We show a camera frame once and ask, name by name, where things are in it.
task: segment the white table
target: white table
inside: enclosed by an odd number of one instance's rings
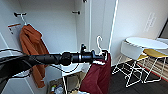
[[[130,37],[126,39],[127,42],[141,46],[148,49],[167,49],[168,45],[153,39],[140,38],[140,37]]]

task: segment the orange jacket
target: orange jacket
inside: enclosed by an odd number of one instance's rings
[[[43,43],[42,34],[35,30],[31,25],[23,26],[20,33],[20,42],[23,52],[28,55],[49,54]],[[43,78],[45,77],[45,65],[36,65],[33,67],[33,78],[38,88],[45,86]]]

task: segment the clothes hanger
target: clothes hanger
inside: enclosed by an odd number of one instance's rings
[[[100,50],[99,55],[103,55],[105,57],[105,60],[107,60],[108,52],[106,50],[102,50],[102,48],[100,47],[100,44],[99,44],[99,39],[102,41],[103,38],[101,36],[97,36],[97,46],[98,46],[98,48]]]
[[[25,21],[24,18],[23,18],[23,14],[20,14],[20,16],[21,16],[21,18],[22,18],[22,20],[23,20],[23,22],[24,22],[24,25],[27,25],[26,21]]]
[[[100,44],[99,44],[99,38],[100,38],[100,40],[102,41],[103,39],[102,39],[102,37],[101,36],[97,36],[97,47],[99,48],[99,55],[102,55],[102,49],[101,49],[101,47],[100,47]]]
[[[101,49],[100,44],[99,44],[99,38],[100,38],[101,41],[103,40],[101,36],[97,36],[97,47],[98,47],[99,50],[100,50],[99,55],[103,55],[102,49]],[[105,63],[103,63],[103,62],[101,62],[101,61],[96,61],[96,60],[93,61],[93,63],[99,64],[99,65],[104,65],[104,64],[105,64]]]

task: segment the white hanger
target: white hanger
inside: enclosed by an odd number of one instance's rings
[[[99,45],[99,38],[101,39],[101,41],[103,40],[102,38],[101,38],[101,36],[97,36],[97,46],[98,46],[98,48],[99,48],[99,50],[100,50],[100,53],[99,53],[99,55],[102,55],[102,49],[101,49],[101,47],[100,47],[100,45]],[[95,63],[95,64],[99,64],[99,65],[104,65],[105,63],[103,63],[103,62],[101,62],[101,61],[93,61],[93,63]]]
[[[23,22],[25,23],[25,25],[27,25],[26,21],[25,21],[24,18],[23,18],[23,15],[21,14],[20,16],[21,16]]]
[[[98,47],[99,50],[100,50],[99,55],[102,55],[103,52],[102,52],[102,49],[101,49],[100,44],[99,44],[99,38],[100,38],[101,41],[102,41],[103,39],[102,39],[101,36],[97,36],[97,47]]]

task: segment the closet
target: closet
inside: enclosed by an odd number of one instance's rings
[[[96,44],[98,35],[103,38],[100,43],[101,48],[108,49],[115,0],[1,0],[0,6],[0,49],[21,50],[18,35],[24,22],[21,16],[15,17],[14,12],[26,13],[23,15],[24,20],[42,34],[50,54],[65,51],[79,52],[82,43],[86,45],[86,51],[93,49],[98,54],[99,49]],[[0,53],[1,57],[8,55],[19,55],[19,53],[10,51]],[[56,66],[70,71],[76,65]],[[70,74],[85,70],[87,66],[88,64],[80,64]],[[49,81],[66,75],[69,74],[47,67],[44,88],[37,88],[32,77],[10,79],[2,94],[46,94]]]

